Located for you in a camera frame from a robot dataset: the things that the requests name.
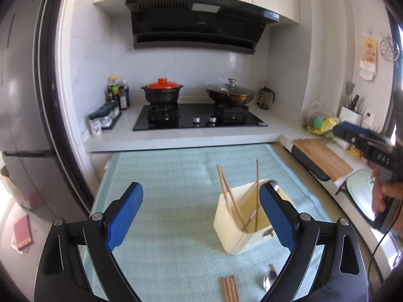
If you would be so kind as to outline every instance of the black range hood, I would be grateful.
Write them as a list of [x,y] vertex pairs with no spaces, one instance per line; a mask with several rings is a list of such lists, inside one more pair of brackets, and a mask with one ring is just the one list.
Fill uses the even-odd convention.
[[126,0],[134,48],[203,47],[253,54],[279,14],[238,0]]

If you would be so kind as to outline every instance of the wooden cutting board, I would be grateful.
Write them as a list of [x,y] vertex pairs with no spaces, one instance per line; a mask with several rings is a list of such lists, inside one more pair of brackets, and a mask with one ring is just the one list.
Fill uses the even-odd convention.
[[293,144],[336,181],[347,176],[353,168],[317,138],[294,140]]

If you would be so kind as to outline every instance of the light blue towel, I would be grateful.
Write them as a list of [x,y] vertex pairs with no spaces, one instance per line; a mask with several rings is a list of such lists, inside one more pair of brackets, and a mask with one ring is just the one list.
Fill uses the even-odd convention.
[[[275,179],[299,212],[330,221],[321,205],[268,144],[153,150],[114,154],[93,212],[103,212],[132,181],[144,202],[123,244],[113,254],[144,302],[223,301],[220,277],[235,275],[242,302],[260,301],[263,276],[273,263],[280,271],[289,256],[277,238],[238,256],[224,252],[213,222],[220,194],[219,164],[229,185]],[[322,247],[317,247],[296,296],[308,293]],[[85,270],[96,295],[106,298],[88,255]]]

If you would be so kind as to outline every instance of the wooden chopstick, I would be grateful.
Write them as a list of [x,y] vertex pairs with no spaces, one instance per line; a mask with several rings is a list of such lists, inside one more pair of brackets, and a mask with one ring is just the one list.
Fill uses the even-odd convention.
[[257,232],[257,211],[259,210],[259,160],[256,159],[256,220],[255,231]]
[[239,302],[238,286],[235,276],[220,278],[225,302]]
[[225,178],[225,175],[224,175],[224,173],[222,172],[221,167],[218,166],[218,168],[220,169],[222,179],[224,180],[224,184],[225,184],[225,186],[226,186],[226,188],[227,188],[227,191],[228,191],[228,193],[229,193],[229,196],[231,197],[232,203],[234,204],[234,207],[235,207],[235,210],[236,210],[236,212],[237,212],[237,214],[238,214],[238,217],[239,217],[239,219],[241,220],[241,223],[242,223],[242,226],[243,226],[243,230],[245,231],[245,233],[249,234],[248,229],[246,228],[246,225],[245,225],[245,221],[243,221],[241,210],[239,209],[238,204],[237,204],[237,202],[236,202],[235,199],[234,199],[234,195],[232,194],[231,188],[230,188],[229,185],[228,185],[228,182],[227,182],[227,180],[226,180],[226,178]]
[[229,296],[228,296],[225,278],[220,278],[220,283],[221,283],[221,288],[222,288],[222,294],[224,295],[224,301],[231,302],[231,300],[229,299]]
[[219,165],[217,165],[217,172],[218,172],[218,179],[220,180],[220,185],[221,185],[221,193],[224,195],[225,204],[227,206],[229,214],[232,217],[232,213],[231,213],[231,209],[229,209],[228,199],[227,199],[227,196],[226,196],[226,191],[225,191],[225,188],[224,188],[224,183],[223,183],[223,180],[222,180],[222,174],[221,174]]

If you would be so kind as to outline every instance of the black glass stovetop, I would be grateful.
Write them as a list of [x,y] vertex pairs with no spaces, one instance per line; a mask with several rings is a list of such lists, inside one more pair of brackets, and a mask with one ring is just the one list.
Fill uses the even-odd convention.
[[226,107],[211,103],[187,103],[160,107],[145,105],[133,130],[267,127],[266,123],[248,109],[247,106]]

